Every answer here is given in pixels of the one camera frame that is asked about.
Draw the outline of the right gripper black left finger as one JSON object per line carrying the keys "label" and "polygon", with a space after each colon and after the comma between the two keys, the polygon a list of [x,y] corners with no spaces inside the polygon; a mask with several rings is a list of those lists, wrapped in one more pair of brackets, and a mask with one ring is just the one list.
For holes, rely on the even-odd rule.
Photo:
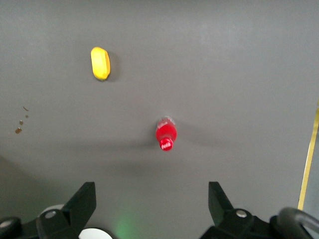
{"label": "right gripper black left finger", "polygon": [[36,219],[40,239],[77,239],[96,209],[94,182],[84,183],[61,209],[51,209]]}

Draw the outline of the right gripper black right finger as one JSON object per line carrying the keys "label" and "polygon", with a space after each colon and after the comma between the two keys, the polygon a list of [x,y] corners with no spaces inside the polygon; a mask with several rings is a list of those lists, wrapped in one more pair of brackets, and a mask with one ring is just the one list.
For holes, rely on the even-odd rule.
{"label": "right gripper black right finger", "polygon": [[273,239],[270,224],[232,206],[218,182],[209,182],[208,208],[214,222],[202,239]]}

